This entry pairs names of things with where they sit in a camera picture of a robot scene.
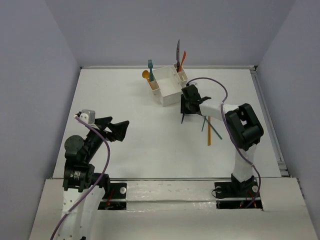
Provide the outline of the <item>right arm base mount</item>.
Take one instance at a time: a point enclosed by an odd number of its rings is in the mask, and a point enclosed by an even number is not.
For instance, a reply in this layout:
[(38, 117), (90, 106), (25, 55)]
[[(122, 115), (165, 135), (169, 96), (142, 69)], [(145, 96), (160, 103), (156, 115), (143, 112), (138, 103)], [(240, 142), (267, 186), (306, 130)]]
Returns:
[(236, 193), (231, 189), (230, 181), (218, 181), (214, 183), (211, 195), (216, 201), (218, 210), (235, 209), (263, 209), (260, 194), (256, 196), (258, 183), (255, 181), (248, 189)]

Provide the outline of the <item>metal table knife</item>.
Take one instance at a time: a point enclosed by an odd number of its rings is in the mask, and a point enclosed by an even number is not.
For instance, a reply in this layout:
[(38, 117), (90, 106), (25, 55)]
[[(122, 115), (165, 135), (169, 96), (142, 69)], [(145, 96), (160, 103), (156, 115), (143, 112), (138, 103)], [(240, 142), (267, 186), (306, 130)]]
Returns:
[(176, 45), (176, 71), (179, 72), (180, 69), (180, 39), (177, 41)]

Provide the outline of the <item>orange plastic knife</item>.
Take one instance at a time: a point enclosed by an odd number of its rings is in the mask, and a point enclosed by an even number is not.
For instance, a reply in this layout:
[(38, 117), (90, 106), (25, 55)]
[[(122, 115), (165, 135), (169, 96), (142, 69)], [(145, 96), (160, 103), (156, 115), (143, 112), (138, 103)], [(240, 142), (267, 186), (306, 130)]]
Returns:
[(180, 73), (182, 71), (182, 65), (183, 65), (183, 63), (184, 63), (184, 61), (186, 59), (186, 56), (187, 56), (187, 52), (184, 51), (183, 56), (182, 56), (182, 61), (181, 61), (180, 65), (179, 65), (179, 68), (178, 68), (178, 73)]

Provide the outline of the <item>orange chopstick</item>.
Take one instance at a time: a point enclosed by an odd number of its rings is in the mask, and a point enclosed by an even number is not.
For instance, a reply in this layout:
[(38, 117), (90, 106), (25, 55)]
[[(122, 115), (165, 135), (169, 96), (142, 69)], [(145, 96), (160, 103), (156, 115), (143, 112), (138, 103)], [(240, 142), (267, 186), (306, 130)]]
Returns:
[(211, 146), (211, 117), (207, 117), (207, 145)]

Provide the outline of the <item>orange plastic spoon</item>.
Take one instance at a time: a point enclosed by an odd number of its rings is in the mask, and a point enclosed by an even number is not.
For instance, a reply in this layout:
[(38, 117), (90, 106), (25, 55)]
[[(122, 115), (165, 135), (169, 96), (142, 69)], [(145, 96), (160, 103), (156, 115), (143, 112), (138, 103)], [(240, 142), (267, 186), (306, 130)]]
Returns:
[(151, 81), (150, 81), (150, 73), (149, 73), (149, 71), (148, 70), (144, 70), (142, 72), (142, 77), (147, 80), (150, 88), (152, 89), (153, 87), (152, 87), (152, 84), (151, 84)]

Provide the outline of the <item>teal plastic fork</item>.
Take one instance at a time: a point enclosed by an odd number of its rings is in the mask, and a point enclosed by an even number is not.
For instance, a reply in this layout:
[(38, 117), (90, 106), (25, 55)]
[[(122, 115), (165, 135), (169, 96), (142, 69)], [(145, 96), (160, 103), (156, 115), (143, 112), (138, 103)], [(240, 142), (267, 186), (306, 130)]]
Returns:
[(148, 60), (147, 64), (149, 68), (149, 81), (153, 82), (154, 81), (154, 75), (153, 75), (153, 61), (151, 59)]

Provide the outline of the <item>teal chopstick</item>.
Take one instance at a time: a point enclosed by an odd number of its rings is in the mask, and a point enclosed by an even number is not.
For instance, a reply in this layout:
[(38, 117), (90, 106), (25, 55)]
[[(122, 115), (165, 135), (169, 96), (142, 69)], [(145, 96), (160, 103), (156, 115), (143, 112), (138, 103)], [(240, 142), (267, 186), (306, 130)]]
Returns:
[(222, 136), (218, 133), (218, 131), (213, 127), (213, 125), (210, 123), (211, 129), (215, 132), (215, 134), (219, 137), (220, 140), (222, 140)]
[(202, 123), (202, 127), (201, 127), (201, 131), (204, 130), (205, 124), (208, 122), (208, 119), (206, 116), (203, 117), (203, 123)]

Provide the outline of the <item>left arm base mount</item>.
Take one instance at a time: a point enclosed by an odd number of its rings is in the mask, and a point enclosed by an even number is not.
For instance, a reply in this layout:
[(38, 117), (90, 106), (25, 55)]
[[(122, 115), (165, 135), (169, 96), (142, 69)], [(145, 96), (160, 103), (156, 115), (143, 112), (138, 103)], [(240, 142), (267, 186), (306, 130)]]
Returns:
[(110, 191), (106, 193), (99, 206), (98, 210), (104, 211), (122, 211), (127, 209), (127, 183), (126, 182), (111, 182)]

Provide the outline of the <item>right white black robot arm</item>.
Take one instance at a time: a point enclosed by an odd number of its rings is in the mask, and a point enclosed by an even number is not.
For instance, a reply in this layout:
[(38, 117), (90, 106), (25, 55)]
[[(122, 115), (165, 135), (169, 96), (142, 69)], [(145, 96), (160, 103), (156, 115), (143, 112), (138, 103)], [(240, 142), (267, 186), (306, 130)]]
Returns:
[(254, 165), (254, 154), (264, 129), (250, 104), (230, 105), (208, 96), (201, 97), (198, 88), (191, 84), (182, 88), (180, 112), (221, 120), (235, 147), (231, 180), (216, 183), (212, 191), (214, 197), (244, 198), (253, 187), (260, 190), (261, 183), (254, 177), (254, 172), (258, 171)]

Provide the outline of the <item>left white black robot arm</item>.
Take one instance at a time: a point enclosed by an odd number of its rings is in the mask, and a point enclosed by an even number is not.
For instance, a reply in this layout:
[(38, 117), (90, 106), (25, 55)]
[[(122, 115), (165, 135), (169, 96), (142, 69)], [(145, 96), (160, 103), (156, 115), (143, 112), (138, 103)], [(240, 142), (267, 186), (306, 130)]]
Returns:
[(89, 240), (101, 200), (111, 191), (111, 181), (106, 170), (95, 172), (91, 160), (102, 144), (106, 145), (109, 161), (110, 142), (123, 141), (128, 120), (112, 123), (112, 117), (96, 118), (94, 111), (82, 110), (74, 118), (89, 132), (85, 138), (70, 136), (64, 143), (65, 165), (63, 173), (63, 206), (61, 219), (51, 239)]

